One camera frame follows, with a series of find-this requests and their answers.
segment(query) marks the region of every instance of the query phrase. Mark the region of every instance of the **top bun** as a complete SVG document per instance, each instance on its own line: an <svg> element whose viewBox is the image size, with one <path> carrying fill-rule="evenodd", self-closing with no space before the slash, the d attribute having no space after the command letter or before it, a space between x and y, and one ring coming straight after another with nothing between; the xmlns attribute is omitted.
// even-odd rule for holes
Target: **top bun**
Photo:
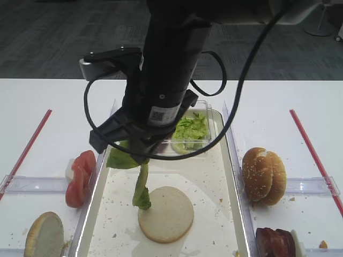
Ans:
<svg viewBox="0 0 343 257"><path fill-rule="evenodd" d="M243 180L251 201L275 205L286 190L285 166L276 153L255 147L243 157Z"/></svg>

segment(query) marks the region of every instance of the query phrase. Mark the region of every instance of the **bottom bun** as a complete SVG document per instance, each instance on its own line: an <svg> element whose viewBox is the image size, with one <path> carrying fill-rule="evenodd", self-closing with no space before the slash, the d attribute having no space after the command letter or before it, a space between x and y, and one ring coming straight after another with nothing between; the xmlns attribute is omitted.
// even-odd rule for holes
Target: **bottom bun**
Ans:
<svg viewBox="0 0 343 257"><path fill-rule="evenodd" d="M192 227L194 211L189 198L179 189L164 186L150 194L151 208L138 210L138 222L145 236L157 243L172 243Z"/></svg>

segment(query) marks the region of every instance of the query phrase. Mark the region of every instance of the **white table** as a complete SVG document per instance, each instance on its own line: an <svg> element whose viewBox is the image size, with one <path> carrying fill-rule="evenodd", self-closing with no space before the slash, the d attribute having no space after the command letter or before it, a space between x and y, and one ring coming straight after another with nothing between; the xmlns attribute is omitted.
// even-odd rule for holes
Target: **white table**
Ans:
<svg viewBox="0 0 343 257"><path fill-rule="evenodd" d="M0 180L13 168L47 109L52 109L53 112L17 175L64 176L69 159L91 149L88 144L91 128L83 110L83 92L86 84L85 80L0 79ZM214 92L220 82L199 81L198 84L207 92ZM96 124L100 124L109 116L114 100L120 106L124 86L123 80L102 80L94 83L89 103ZM235 88L236 81L229 81L221 95L199 98L207 100L213 109L222 111L224 102L231 106ZM254 138L253 131L247 128L261 128L263 124L269 127L277 123L277 128L286 129L282 132L283 139L280 142L289 147L289 138L302 141L288 112L289 109L295 109L326 171L335 178L343 192L342 100L342 81L247 81L244 84L233 128L242 128L242 133L249 132L251 138ZM275 122L272 122L273 116L276 117ZM270 132L270 135L277 138L278 132ZM281 156L286 155L285 147L276 146L277 141L267 141L257 138L248 142L247 147L249 144L263 143L274 148L269 150L277 150ZM305 144L299 143L294 149L305 156L307 164L311 162L312 165L313 160ZM302 172L303 176L310 176L302 169L294 171L297 174Z"/></svg>

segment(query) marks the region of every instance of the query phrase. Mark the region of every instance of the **qr code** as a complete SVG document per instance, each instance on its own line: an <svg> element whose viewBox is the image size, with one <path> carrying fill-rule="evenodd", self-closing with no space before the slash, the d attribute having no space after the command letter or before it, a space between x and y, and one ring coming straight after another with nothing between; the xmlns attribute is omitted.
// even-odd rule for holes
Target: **qr code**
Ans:
<svg viewBox="0 0 343 257"><path fill-rule="evenodd" d="M163 117L165 116L165 112L158 112L154 111L151 116L151 120L156 120L156 121L163 121Z"/></svg>

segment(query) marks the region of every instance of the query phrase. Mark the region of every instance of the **bread crumb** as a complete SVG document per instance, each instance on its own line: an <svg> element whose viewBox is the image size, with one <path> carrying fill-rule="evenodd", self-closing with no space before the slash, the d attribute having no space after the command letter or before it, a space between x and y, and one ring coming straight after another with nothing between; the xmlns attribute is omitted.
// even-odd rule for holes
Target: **bread crumb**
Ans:
<svg viewBox="0 0 343 257"><path fill-rule="evenodd" d="M323 240L320 242L319 248L328 249L327 243Z"/></svg>

